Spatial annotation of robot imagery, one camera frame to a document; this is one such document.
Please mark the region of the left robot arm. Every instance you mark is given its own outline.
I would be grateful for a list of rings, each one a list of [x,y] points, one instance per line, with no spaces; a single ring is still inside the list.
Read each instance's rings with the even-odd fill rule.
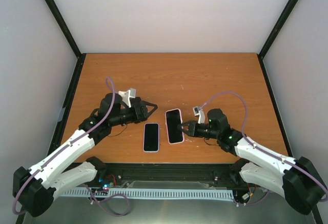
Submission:
[[[71,170],[67,168],[107,137],[113,127],[146,121],[157,108],[137,97],[135,89],[108,93],[62,145],[30,168],[19,167],[14,172],[12,212],[38,217],[66,191],[90,181],[103,183],[107,166],[96,157]]]

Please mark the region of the green-edged phone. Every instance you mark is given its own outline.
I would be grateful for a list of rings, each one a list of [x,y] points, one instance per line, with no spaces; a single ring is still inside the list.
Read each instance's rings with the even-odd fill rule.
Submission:
[[[181,111],[179,109],[166,112],[167,134],[170,144],[178,144],[184,141],[183,133],[179,130],[179,125],[181,123]]]

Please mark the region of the black phone case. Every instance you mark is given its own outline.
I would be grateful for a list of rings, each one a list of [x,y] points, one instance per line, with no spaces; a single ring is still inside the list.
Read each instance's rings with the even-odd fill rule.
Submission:
[[[140,103],[141,102],[141,98],[140,97],[135,97],[134,98],[134,102],[135,103]]]

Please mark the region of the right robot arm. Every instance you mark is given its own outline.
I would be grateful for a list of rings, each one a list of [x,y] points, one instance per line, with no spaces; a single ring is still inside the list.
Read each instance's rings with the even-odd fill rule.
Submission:
[[[231,128],[221,109],[210,110],[207,123],[203,121],[204,113],[200,108],[195,115],[200,119],[179,124],[178,130],[190,137],[215,139],[222,150],[240,157],[237,175],[242,181],[280,195],[304,215],[318,202],[327,200],[327,187],[309,159],[295,159],[260,145]]]

